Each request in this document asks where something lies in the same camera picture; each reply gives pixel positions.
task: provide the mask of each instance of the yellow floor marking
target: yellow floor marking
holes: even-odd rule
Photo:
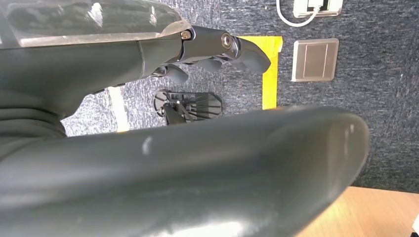
[[[277,106],[278,58],[282,49],[281,36],[245,36],[240,37],[259,46],[271,60],[271,66],[262,77],[262,109],[274,109]]]

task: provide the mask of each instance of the gray carpet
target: gray carpet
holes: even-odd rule
[[[277,16],[274,0],[165,0],[192,24],[227,29],[235,35],[281,35],[279,105],[332,105],[363,117],[371,131],[371,153],[354,185],[419,193],[419,2],[346,0],[339,17],[316,18],[291,28]],[[282,0],[293,21],[292,0]],[[332,82],[290,82],[296,40],[338,38],[340,48]],[[224,115],[261,109],[261,76],[229,65],[217,73],[185,67],[182,86],[148,78],[122,87],[131,129],[164,125],[152,107],[154,93],[211,91],[220,96]],[[69,135],[116,130],[107,91],[89,96],[64,121]]]

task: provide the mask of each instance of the electrical outlet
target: electrical outlet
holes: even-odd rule
[[[294,0],[294,16],[297,18],[307,17],[313,14],[314,8],[309,7],[309,0]],[[323,0],[323,6],[320,12],[316,15],[319,16],[338,16],[342,12],[343,0]]]

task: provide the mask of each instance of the dark gray robot arm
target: dark gray robot arm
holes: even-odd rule
[[[179,72],[169,66],[178,63],[269,67],[248,41],[190,33],[1,50],[1,236],[291,236],[343,192],[368,132],[335,108],[66,138],[60,120],[108,86]]]

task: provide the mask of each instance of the wooden surface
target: wooden surface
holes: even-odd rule
[[[419,194],[349,187],[298,237],[410,237]]]

